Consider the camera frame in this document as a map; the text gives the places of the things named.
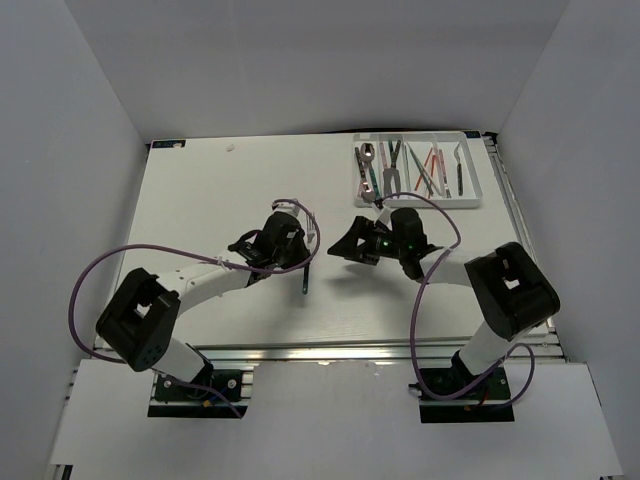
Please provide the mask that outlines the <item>teal handled fork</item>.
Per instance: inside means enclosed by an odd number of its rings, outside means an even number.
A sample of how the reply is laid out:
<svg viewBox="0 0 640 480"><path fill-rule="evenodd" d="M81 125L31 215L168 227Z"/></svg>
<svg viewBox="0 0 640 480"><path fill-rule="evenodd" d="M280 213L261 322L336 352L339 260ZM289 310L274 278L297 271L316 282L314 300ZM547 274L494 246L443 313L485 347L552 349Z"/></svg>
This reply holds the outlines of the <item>teal handled fork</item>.
<svg viewBox="0 0 640 480"><path fill-rule="evenodd" d="M308 254L312 253L314 248L314 240L317 236L317 228L315 226L315 215L311 213L306 216L306 233L305 233L305 249ZM309 292L310 282L310 263L303 268L302 294L307 295Z"/></svg>

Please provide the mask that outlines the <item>pink handled spoon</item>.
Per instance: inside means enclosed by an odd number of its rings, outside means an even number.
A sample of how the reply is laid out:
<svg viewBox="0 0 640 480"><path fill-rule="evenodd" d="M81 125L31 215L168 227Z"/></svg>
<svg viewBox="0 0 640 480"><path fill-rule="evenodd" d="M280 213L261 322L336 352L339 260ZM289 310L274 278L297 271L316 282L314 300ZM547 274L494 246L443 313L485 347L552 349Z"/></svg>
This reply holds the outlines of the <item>pink handled spoon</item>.
<svg viewBox="0 0 640 480"><path fill-rule="evenodd" d="M366 177L360 178L359 193L358 196L365 203L373 203L376 199L376 195L372 187L370 186Z"/></svg>

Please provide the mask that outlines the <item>teal handled knife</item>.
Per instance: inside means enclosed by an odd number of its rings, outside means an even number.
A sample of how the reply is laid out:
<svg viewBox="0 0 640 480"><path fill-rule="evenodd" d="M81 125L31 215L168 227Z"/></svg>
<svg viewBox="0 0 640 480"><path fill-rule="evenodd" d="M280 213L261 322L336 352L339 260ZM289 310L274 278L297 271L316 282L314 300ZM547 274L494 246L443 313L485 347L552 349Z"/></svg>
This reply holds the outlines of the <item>teal handled knife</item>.
<svg viewBox="0 0 640 480"><path fill-rule="evenodd" d="M400 149L402 146L402 142L400 140L393 142L389 141L388 146L390 149L390 167L389 167L389 188L388 195L391 193L399 193L401 187L400 173L397 168L397 160L400 153Z"/></svg>

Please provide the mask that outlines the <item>dark handled spoon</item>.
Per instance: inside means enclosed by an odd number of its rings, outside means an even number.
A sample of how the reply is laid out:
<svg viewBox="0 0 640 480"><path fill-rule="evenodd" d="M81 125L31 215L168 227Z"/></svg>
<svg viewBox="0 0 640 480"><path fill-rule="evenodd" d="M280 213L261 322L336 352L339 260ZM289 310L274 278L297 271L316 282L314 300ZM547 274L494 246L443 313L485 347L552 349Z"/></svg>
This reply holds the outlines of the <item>dark handled spoon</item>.
<svg viewBox="0 0 640 480"><path fill-rule="evenodd" d="M359 150L358 147L354 147L354 155L355 155L356 164L357 164L357 168L358 168L358 171L359 171L360 179L361 179L361 181L363 183L366 183L367 182L366 171L365 171L364 163L362 161L360 150Z"/></svg>

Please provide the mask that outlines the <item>orange chopstick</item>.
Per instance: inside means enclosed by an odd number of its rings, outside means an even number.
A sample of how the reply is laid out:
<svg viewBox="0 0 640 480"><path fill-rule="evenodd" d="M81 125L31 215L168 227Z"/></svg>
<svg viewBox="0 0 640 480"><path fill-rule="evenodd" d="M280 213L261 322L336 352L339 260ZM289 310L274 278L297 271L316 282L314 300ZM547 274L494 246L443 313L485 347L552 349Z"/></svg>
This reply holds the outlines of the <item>orange chopstick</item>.
<svg viewBox="0 0 640 480"><path fill-rule="evenodd" d="M419 160L417 154L414 152L414 150L412 148L410 148L410 153L411 153L411 155L413 157L414 162L416 163L417 169L418 169L419 174L420 174L420 178L426 184L426 189L427 189L428 194L430 196L432 196L433 195L433 190L432 190L431 184L430 184L430 175L428 174L425 166Z"/></svg>
<svg viewBox="0 0 640 480"><path fill-rule="evenodd" d="M428 154L428 158L427 158L427 167L428 167L428 172L430 175L430 184L431 184L431 188L434 192L433 195L440 195L440 190L439 187L436 183L436 179L435 179L435 156L434 156L434 149L433 147L430 149L429 154Z"/></svg>

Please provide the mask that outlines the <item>teal handled spoon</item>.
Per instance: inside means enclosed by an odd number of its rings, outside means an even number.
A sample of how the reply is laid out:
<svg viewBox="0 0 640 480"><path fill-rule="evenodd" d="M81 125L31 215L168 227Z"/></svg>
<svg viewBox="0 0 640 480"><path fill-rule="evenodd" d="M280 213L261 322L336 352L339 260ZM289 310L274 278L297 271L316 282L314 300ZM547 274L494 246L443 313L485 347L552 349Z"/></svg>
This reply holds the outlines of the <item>teal handled spoon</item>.
<svg viewBox="0 0 640 480"><path fill-rule="evenodd" d="M375 160L375 148L372 143L365 142L361 145L360 152L362 154L362 158L364 163L366 164L366 168L369 173L369 177L371 180L372 189L375 194L375 198L380 197L380 190L378 187L378 182L374 169L374 160Z"/></svg>

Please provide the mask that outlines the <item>pink handled fork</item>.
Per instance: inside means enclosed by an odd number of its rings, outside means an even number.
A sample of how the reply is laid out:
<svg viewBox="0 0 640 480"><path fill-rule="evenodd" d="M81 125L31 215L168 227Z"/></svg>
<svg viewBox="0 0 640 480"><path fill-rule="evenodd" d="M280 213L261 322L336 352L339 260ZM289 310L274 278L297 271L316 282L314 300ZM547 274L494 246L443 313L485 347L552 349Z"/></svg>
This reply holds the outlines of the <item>pink handled fork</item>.
<svg viewBox="0 0 640 480"><path fill-rule="evenodd" d="M440 170L441 170L441 173L442 173L443 188L444 188L444 191L445 191L445 198L452 198L452 194L451 194L451 190L450 190L449 182L448 182L448 174L447 174L447 170L446 170L446 162L445 162L444 152L443 152L442 149L439 149L438 153L439 153L439 161L440 161Z"/></svg>

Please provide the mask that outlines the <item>dark speckled handled fork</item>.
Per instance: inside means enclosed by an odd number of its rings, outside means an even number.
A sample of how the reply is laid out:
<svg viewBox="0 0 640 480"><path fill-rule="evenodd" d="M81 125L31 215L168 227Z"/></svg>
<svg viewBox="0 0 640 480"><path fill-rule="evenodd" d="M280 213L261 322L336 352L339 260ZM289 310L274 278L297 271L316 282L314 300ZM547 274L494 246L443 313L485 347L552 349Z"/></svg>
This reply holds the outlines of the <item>dark speckled handled fork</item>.
<svg viewBox="0 0 640 480"><path fill-rule="evenodd" d="M462 197L464 194L464 178L463 178L463 166L461 158L462 142L459 142L454 148L453 155L456 161L456 181L458 196Z"/></svg>

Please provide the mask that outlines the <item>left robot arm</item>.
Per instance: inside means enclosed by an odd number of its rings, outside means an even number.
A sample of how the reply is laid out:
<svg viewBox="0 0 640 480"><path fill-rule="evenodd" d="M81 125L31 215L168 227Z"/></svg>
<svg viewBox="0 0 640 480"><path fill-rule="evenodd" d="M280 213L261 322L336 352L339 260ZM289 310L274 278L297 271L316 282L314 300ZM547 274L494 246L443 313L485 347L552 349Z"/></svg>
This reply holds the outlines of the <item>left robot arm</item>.
<svg viewBox="0 0 640 480"><path fill-rule="evenodd" d="M143 268L130 271L99 317L97 334L133 371L154 370L175 378L188 398L202 398L210 390L213 365L173 337L176 321L208 300L310 258L299 216L295 205L275 207L262 229L241 236L212 263L160 275Z"/></svg>

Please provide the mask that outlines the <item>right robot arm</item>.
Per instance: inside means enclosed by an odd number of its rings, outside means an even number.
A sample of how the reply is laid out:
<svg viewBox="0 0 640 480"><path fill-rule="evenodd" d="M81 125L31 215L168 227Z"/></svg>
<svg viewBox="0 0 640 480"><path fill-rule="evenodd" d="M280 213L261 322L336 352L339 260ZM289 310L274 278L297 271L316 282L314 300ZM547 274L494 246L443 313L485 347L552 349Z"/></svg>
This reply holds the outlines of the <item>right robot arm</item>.
<svg viewBox="0 0 640 480"><path fill-rule="evenodd" d="M557 292L521 244L508 242L486 255L437 246L428 240L413 208L391 212L387 223L356 217L328 253L372 266L382 258L393 259L421 291L431 285L473 291L483 321L453 355L442 380L415 371L416 389L434 400L477 397L519 340L560 309Z"/></svg>

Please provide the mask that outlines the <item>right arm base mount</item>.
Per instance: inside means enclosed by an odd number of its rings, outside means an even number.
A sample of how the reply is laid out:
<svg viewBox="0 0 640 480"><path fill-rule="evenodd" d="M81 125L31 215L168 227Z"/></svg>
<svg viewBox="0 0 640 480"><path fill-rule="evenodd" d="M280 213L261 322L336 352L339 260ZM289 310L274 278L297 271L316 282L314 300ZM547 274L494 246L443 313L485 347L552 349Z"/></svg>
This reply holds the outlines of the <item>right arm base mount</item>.
<svg viewBox="0 0 640 480"><path fill-rule="evenodd" d="M462 379L450 368L421 368L425 384L435 394L444 396L460 390ZM415 382L408 390L418 400L423 424L512 423L513 407L502 407L511 400L511 390L503 367L499 367L479 386L452 400L428 396Z"/></svg>

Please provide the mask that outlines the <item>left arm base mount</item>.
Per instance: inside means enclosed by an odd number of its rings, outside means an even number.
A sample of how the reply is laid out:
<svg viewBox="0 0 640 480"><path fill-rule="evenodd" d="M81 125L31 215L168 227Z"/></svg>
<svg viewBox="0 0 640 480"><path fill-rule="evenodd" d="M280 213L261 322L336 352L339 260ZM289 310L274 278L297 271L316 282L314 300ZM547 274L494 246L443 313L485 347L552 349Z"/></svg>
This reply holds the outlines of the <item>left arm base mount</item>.
<svg viewBox="0 0 640 480"><path fill-rule="evenodd" d="M156 375L147 416L173 419L240 419L248 410L251 382L248 371L207 367L186 386Z"/></svg>

